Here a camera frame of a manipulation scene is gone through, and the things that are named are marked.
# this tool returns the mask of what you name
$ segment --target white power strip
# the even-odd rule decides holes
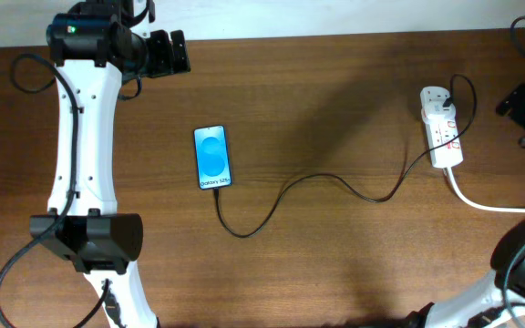
[[[425,87],[420,92],[421,114],[427,128],[428,147],[440,146],[457,136],[455,105],[448,101],[450,94],[443,87]],[[450,168],[463,161],[459,139],[430,152],[433,167]]]

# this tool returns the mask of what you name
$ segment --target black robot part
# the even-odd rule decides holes
[[[57,220],[57,215],[35,215],[30,218],[32,237],[44,232]],[[112,270],[127,271],[143,244],[143,223],[138,214],[99,215],[91,210],[88,216],[68,216],[64,225],[51,238],[42,242],[56,256],[72,261],[77,272]]]
[[[149,38],[129,29],[149,15],[155,19],[155,5],[131,16],[131,1],[79,3],[67,14],[58,14],[46,31],[52,61],[62,67],[68,59],[94,60],[96,67],[107,62],[123,74],[123,83],[136,77],[165,77],[190,72],[190,60],[183,32],[151,32]]]

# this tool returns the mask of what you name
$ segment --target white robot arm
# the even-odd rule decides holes
[[[104,301],[111,328],[159,327],[147,303],[137,265],[142,223],[137,214],[118,214],[112,177],[113,121],[124,82],[190,71],[181,31],[149,31],[151,0],[95,1],[59,14],[47,29],[58,72],[77,99],[76,197],[49,250],[74,263],[98,296],[109,281]],[[72,106],[58,83],[60,122],[57,169],[48,214],[33,216],[33,236],[49,227],[67,204],[71,172]]]
[[[346,328],[495,328],[512,319],[512,314],[523,327],[518,317],[525,315],[525,220],[499,241],[488,274],[464,292],[430,303],[403,320]]]

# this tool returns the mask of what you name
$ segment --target smartphone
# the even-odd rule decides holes
[[[196,144],[200,189],[230,186],[232,176],[224,127],[196,128],[193,139]]]

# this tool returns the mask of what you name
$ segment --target wooden desk surface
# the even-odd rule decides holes
[[[30,96],[8,82],[9,63],[25,51],[47,56],[0,49],[0,269],[29,241],[29,216],[46,211],[56,167],[56,89]],[[524,218],[470,208],[424,159],[385,204],[328,179],[305,182],[262,233],[238,240],[217,221],[211,191],[197,187],[191,136],[226,127],[234,185],[223,190],[223,210],[234,229],[249,231],[283,184],[305,173],[333,172],[366,195],[386,195],[405,160],[426,148],[421,88],[448,87],[459,72],[479,95],[455,169],[460,187],[482,204],[525,205],[522,131],[494,113],[525,81],[507,31],[190,42],[189,51],[190,74],[144,80],[115,120],[119,211],[143,218],[139,269],[163,323],[404,316],[481,278],[500,237]],[[32,85],[49,79],[36,66],[23,72]],[[463,127],[471,95],[460,81],[456,99]],[[18,326],[50,327],[76,323],[96,296],[69,262],[37,247],[9,273],[2,299]]]

